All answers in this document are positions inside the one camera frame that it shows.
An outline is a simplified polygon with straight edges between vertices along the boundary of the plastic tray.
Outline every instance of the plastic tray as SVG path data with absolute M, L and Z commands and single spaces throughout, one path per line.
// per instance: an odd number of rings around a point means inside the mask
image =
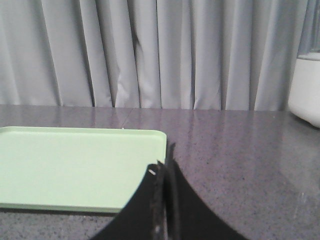
M 166 144 L 156 130 L 0 127 L 0 208 L 117 213 Z

